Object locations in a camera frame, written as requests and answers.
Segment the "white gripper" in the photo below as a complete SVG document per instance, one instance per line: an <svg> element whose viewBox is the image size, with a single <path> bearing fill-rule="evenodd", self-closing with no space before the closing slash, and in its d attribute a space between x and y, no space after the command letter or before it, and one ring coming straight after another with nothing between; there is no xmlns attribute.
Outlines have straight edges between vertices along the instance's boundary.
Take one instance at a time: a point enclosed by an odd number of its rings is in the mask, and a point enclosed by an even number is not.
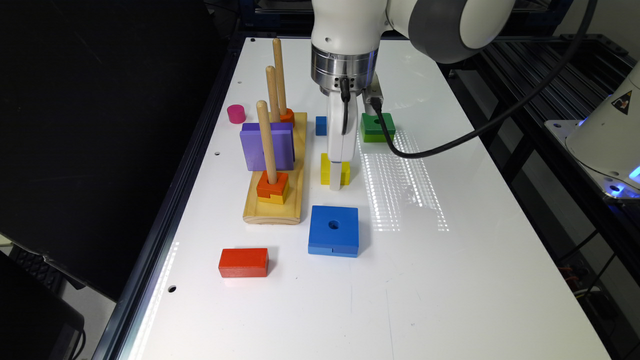
<svg viewBox="0 0 640 360"><path fill-rule="evenodd" d="M328 98L328 158L332 161L329 188L332 191L341 188L341 162L350 162L355 152L359 112L356 93L350 92L349 95L348 102L343 101L339 92L331 92Z"/></svg>

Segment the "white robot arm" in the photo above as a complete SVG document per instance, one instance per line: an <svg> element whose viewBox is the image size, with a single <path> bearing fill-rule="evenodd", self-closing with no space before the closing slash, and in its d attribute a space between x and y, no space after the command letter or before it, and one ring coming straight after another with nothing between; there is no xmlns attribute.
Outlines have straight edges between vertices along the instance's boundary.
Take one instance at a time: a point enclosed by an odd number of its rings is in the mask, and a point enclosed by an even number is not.
<svg viewBox="0 0 640 360"><path fill-rule="evenodd" d="M357 98L374 95L381 37L395 30L438 63L464 60L505 26L514 0L313 0L311 77L328 97L329 186L341 187L352 160Z"/></svg>

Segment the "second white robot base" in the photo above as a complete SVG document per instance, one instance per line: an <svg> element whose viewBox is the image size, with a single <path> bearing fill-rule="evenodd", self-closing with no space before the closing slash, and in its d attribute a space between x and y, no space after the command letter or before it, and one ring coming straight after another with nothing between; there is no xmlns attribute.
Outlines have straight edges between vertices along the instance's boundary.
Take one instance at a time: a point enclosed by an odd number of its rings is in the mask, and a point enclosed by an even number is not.
<svg viewBox="0 0 640 360"><path fill-rule="evenodd" d="M545 123L605 197L639 199L639 68L583 120Z"/></svg>

